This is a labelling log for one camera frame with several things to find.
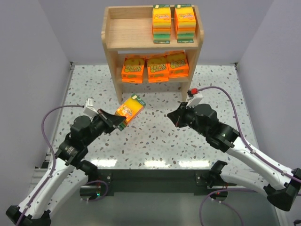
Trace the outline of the Sponge Daddy sponge pack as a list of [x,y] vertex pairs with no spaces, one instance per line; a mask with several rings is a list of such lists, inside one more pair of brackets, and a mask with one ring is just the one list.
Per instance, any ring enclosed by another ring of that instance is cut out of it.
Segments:
[[117,116],[124,116],[126,119],[118,126],[120,131],[134,119],[146,106],[146,103],[137,95],[132,94],[115,112]]
[[152,35],[154,43],[169,44],[171,39],[170,5],[153,5]]
[[193,43],[196,17],[191,4],[177,4],[174,6],[174,27],[178,43]]

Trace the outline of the orange Scrub Daddy box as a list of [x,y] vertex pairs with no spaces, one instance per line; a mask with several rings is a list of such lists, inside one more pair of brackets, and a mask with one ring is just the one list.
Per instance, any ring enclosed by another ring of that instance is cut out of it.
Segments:
[[170,79],[188,77],[189,64],[183,50],[166,51],[165,56]]
[[144,56],[135,54],[126,55],[121,71],[122,82],[142,83],[144,66]]
[[164,54],[147,55],[146,65],[149,83],[169,81],[169,69]]

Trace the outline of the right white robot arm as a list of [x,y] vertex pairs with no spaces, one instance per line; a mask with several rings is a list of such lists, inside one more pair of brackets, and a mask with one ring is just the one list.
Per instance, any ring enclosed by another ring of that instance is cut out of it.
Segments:
[[236,129],[219,122],[217,112],[208,104],[188,107],[182,102],[167,117],[176,127],[190,127],[204,136],[211,147],[237,158],[252,169],[251,172],[234,170],[228,163],[217,161],[207,177],[210,186],[216,180],[244,186],[263,194],[273,206],[290,211],[301,189],[299,168],[285,167],[245,143]]

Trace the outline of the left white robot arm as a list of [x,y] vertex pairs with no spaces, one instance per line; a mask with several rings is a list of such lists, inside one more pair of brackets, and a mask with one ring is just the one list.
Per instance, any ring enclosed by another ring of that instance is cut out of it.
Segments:
[[52,153],[53,161],[37,186],[19,205],[11,205],[6,215],[16,226],[48,226],[51,223],[50,210],[46,206],[65,178],[74,170],[81,170],[85,176],[96,176],[97,167],[84,159],[88,146],[103,133],[110,134],[126,119],[106,111],[88,110],[77,117],[70,132]]

